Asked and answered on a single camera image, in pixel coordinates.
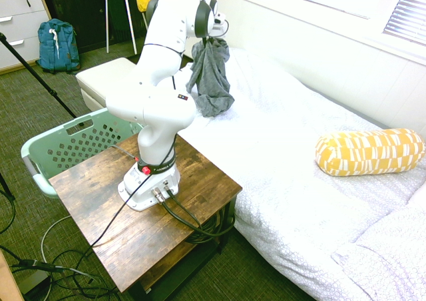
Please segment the teal backpack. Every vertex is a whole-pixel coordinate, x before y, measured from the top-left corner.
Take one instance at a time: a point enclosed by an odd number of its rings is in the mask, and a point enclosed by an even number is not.
[[[40,59],[44,71],[71,72],[80,69],[79,51],[73,26],[58,19],[41,23],[39,28]]]

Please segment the table top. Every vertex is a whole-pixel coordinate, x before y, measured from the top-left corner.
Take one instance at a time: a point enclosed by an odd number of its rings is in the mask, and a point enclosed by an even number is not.
[[[138,153],[137,135],[117,145]],[[176,197],[203,223],[242,188],[179,136],[175,151],[181,175]],[[49,180],[89,244],[124,203],[117,186],[133,164],[131,157],[109,148]],[[174,202],[167,203],[190,221]],[[140,278],[147,289],[193,248],[184,241],[191,233],[159,204],[141,212],[126,206],[93,250],[121,292]]]

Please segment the red button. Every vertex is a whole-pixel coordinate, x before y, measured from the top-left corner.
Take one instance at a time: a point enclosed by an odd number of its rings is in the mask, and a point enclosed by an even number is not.
[[[142,172],[143,172],[144,174],[150,174],[150,173],[151,173],[151,170],[150,170],[147,166],[144,166],[144,167],[142,168]]]

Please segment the dark wooden cabinet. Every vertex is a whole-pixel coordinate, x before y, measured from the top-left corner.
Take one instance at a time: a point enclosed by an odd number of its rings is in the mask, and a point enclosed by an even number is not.
[[[122,0],[122,8],[112,5],[109,0],[109,41],[110,45],[121,41],[131,40],[126,8]],[[52,18],[58,18],[73,25],[79,53],[106,46],[107,30],[105,20],[105,0],[46,0]],[[146,29],[143,25],[142,14],[139,13],[136,0],[129,0],[132,14],[132,24],[135,37],[143,37]]]
[[[53,17],[73,25],[79,53],[106,45],[105,0],[50,0]]]

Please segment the white wall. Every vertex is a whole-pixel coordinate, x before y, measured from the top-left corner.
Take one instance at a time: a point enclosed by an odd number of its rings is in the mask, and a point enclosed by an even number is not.
[[[305,85],[426,138],[426,66],[247,0],[218,2],[230,47],[272,58]]]

